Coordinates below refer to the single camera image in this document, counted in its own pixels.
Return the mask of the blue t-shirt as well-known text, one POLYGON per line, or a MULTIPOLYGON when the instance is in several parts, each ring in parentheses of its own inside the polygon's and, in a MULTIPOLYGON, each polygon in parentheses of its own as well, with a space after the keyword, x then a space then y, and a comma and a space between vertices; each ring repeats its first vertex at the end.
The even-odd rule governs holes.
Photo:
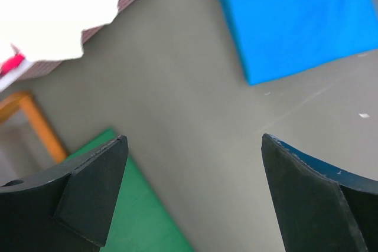
POLYGON ((373 0, 219 0, 256 85, 377 48, 373 0))

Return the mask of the magenta t-shirt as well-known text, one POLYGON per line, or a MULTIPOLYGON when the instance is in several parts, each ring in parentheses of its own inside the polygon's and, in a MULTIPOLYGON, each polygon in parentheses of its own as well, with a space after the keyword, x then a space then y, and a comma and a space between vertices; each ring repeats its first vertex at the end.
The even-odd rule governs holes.
POLYGON ((4 76, 13 69, 17 68, 24 60, 25 57, 22 54, 17 53, 13 57, 4 61, 1 65, 1 76, 4 76))

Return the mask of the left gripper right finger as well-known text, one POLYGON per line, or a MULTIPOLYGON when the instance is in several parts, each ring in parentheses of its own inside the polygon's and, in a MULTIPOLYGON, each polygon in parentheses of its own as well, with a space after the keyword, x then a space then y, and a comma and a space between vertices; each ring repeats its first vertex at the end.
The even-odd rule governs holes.
POLYGON ((377 251, 377 181, 269 134, 261 152, 286 251, 377 251))

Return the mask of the wooden book rack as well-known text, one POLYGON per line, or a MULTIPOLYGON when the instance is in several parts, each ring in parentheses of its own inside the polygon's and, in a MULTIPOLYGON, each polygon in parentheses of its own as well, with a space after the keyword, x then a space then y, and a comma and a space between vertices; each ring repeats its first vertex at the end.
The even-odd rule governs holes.
POLYGON ((1 123, 22 110, 40 138, 42 144, 56 163, 60 163, 68 157, 68 153, 61 140, 45 118, 34 97, 29 91, 18 91, 1 101, 1 123))

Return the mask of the white t-shirt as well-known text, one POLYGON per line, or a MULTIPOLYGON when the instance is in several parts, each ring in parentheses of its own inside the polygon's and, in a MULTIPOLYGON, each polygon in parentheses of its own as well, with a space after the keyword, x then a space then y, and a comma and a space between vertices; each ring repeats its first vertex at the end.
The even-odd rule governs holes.
POLYGON ((29 61, 83 55, 82 33, 113 22, 119 0, 1 0, 1 61, 16 52, 29 61))

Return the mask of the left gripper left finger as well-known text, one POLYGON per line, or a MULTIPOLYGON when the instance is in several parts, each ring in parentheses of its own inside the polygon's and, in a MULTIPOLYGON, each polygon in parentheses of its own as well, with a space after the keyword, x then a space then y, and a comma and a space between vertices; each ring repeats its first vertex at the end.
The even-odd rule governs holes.
POLYGON ((99 251, 106 245, 128 158, 120 135, 1 186, 1 251, 99 251))

